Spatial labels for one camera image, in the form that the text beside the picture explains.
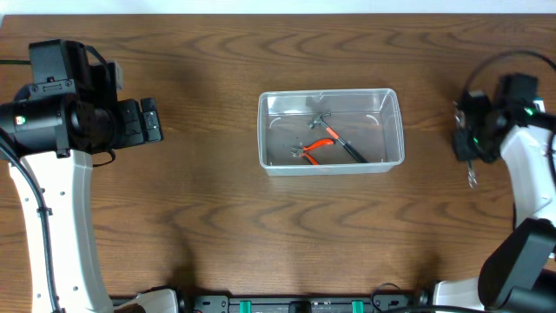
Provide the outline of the silver wrench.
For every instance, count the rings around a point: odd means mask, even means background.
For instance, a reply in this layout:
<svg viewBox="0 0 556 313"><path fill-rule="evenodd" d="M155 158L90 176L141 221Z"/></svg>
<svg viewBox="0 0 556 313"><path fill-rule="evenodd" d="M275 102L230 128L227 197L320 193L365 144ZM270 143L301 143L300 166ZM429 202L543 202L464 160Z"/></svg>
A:
<svg viewBox="0 0 556 313"><path fill-rule="evenodd" d="M467 161L467 181L472 189L475 188L478 184L472 160Z"/></svg>

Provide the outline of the clear plastic storage container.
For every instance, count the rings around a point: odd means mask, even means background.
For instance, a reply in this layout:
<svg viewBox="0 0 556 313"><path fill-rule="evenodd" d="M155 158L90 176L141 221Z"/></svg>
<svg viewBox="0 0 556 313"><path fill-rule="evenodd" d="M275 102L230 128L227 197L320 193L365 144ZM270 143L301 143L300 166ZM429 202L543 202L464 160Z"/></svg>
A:
<svg viewBox="0 0 556 313"><path fill-rule="evenodd" d="M257 140L270 176L384 173L405 159L400 104L390 88L264 92Z"/></svg>

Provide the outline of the red handled pliers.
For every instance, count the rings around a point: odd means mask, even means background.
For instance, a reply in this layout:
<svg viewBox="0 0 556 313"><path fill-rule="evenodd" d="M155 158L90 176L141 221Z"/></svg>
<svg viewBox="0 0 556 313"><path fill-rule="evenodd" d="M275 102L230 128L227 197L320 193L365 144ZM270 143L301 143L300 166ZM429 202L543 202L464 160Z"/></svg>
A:
<svg viewBox="0 0 556 313"><path fill-rule="evenodd" d="M334 139L323 138L307 146L294 146L291 150L291 153L293 157L300 157L305 159L312 165L319 165L319 163L309 154L309 152L324 146L329 146L334 144L335 144Z"/></svg>

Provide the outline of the claw hammer orange black handle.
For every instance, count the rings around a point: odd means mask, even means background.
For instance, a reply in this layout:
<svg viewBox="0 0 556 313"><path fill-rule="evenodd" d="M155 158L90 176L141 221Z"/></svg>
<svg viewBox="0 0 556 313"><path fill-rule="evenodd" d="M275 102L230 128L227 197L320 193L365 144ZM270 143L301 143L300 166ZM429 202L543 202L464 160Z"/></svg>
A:
<svg viewBox="0 0 556 313"><path fill-rule="evenodd" d="M368 160L357 151L350 143L344 140L331 126L325 121L326 117L330 117L331 112L321 113L314 116L311 122L308 123L308 127L313 129L315 126L321 126L334 140L339 142L344 150L357 162L357 163L368 163Z"/></svg>

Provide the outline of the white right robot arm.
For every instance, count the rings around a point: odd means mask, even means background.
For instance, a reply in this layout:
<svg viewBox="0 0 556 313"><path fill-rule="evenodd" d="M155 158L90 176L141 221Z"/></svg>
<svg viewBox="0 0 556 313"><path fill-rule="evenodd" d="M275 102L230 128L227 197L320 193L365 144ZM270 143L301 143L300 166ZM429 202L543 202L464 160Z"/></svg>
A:
<svg viewBox="0 0 556 313"><path fill-rule="evenodd" d="M475 278L437 282L420 302L439 312L553 312L555 273L555 117L538 80L503 76L493 97L465 92L456 103L453 151L461 162L503 160L513 191L513 232Z"/></svg>

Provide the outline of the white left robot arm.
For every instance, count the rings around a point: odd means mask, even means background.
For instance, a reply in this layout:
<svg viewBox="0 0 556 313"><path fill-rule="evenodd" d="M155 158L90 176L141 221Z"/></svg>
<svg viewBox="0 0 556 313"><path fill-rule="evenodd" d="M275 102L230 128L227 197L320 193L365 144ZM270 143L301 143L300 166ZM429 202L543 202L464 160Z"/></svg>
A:
<svg viewBox="0 0 556 313"><path fill-rule="evenodd" d="M23 209L35 312L177 312L167 287L114 302L92 224L96 154L163 138L156 101L121 100L122 71L86 44L32 43L33 80L1 107L1 156Z"/></svg>

